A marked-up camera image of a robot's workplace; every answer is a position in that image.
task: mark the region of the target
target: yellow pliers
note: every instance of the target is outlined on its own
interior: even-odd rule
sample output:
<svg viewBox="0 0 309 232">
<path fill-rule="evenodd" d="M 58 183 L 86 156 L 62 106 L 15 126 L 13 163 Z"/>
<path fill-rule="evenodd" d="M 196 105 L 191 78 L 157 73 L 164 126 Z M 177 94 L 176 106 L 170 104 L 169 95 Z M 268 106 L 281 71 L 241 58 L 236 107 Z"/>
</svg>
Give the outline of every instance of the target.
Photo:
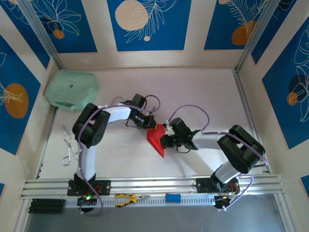
<svg viewBox="0 0 309 232">
<path fill-rule="evenodd" d="M 115 197 L 116 198 L 118 198 L 118 197 L 128 197 L 128 198 L 130 198 L 130 200 L 128 200 L 127 202 L 125 202 L 123 204 L 116 204 L 115 205 L 116 207 L 123 207 L 123 206 L 126 206 L 127 204 L 130 204 L 130 203 L 136 203 L 137 200 L 141 200 L 141 199 L 150 197 L 150 195 L 135 195 L 135 194 L 129 195 L 129 194 L 121 193 L 121 194 L 115 194 Z"/>
</svg>

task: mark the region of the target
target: metal clamp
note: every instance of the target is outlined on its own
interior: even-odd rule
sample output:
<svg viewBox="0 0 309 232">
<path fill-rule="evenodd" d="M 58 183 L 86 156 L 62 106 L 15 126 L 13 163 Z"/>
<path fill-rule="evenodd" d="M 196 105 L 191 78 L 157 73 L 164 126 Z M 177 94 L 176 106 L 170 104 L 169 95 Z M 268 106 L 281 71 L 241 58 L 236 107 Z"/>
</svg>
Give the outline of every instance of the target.
<svg viewBox="0 0 309 232">
<path fill-rule="evenodd" d="M 71 145 L 71 140 L 72 140 L 72 135 L 70 134 L 70 132 L 68 131 L 68 129 L 66 128 L 65 125 L 62 124 L 62 127 L 63 127 L 63 140 L 66 142 L 66 144 L 68 145 L 68 156 L 64 157 L 62 159 L 62 165 L 63 166 L 68 166 L 70 163 L 71 163 L 71 152 L 73 153 L 74 157 L 76 160 L 78 160 L 77 158 L 77 154 L 79 152 L 75 152 L 74 151 L 74 148 L 72 147 Z"/>
</svg>

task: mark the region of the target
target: red object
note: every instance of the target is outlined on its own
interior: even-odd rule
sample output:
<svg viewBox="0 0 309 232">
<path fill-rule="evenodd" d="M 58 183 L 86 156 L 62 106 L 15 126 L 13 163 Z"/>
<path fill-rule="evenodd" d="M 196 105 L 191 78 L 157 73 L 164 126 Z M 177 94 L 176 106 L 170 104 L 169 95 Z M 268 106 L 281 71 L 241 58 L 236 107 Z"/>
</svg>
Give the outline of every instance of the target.
<svg viewBox="0 0 309 232">
<path fill-rule="evenodd" d="M 160 138 L 165 135 L 163 124 L 157 124 L 156 129 L 147 130 L 147 141 L 164 158 L 164 147 L 160 145 Z"/>
</svg>

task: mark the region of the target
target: beige circle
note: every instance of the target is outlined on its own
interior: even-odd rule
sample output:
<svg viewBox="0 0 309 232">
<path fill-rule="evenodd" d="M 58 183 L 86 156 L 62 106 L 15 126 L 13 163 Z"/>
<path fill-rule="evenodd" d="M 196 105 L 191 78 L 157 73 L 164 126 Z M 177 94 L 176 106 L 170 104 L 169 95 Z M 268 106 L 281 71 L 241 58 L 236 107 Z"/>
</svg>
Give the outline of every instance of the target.
<svg viewBox="0 0 309 232">
<path fill-rule="evenodd" d="M 149 36 L 145 36 L 145 37 L 144 37 L 144 40 L 145 40 L 146 42 L 148 42 L 148 41 L 150 41 L 150 37 L 149 37 Z"/>
<path fill-rule="evenodd" d="M 148 22 L 145 7 L 136 0 L 125 0 L 115 11 L 118 25 L 124 30 L 138 30 Z"/>
<path fill-rule="evenodd" d="M 227 4 L 230 0 L 218 0 L 221 5 Z"/>
<path fill-rule="evenodd" d="M 8 0 L 8 1 L 10 1 L 11 3 L 13 3 L 13 4 L 17 4 L 17 2 L 16 2 L 16 0 Z"/>
</svg>

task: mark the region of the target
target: white table surface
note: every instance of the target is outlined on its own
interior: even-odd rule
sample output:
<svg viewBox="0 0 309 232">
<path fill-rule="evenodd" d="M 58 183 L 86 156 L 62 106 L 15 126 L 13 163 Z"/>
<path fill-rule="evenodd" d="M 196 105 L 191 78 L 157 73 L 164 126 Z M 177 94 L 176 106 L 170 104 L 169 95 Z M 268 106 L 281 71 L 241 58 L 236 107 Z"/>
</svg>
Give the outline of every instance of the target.
<svg viewBox="0 0 309 232">
<path fill-rule="evenodd" d="M 206 68 L 151 68 L 91 71 L 100 88 L 94 104 L 111 104 L 115 96 L 132 99 L 135 93 L 143 96 L 154 94 L 161 100 L 161 108 L 154 113 L 157 123 L 164 123 L 174 110 L 184 104 L 195 104 L 205 109 L 211 122 L 206 131 L 223 131 L 233 125 L 249 126 L 241 105 L 231 70 Z M 157 105 L 147 98 L 148 105 Z M 59 109 L 43 159 L 40 179 L 73 178 L 78 161 L 72 157 L 69 166 L 61 160 L 67 155 L 63 141 L 64 124 L 70 131 L 80 111 Z M 186 107 L 176 117 L 184 120 L 191 130 L 201 129 L 206 116 L 198 109 Z M 165 177 L 211 175 L 227 161 L 222 151 L 203 149 L 179 154 L 175 148 L 165 150 L 162 158 L 146 140 L 146 130 L 125 126 L 116 121 L 106 128 L 98 145 L 96 172 L 98 178 Z M 253 173 L 261 174 L 256 168 Z"/>
</svg>

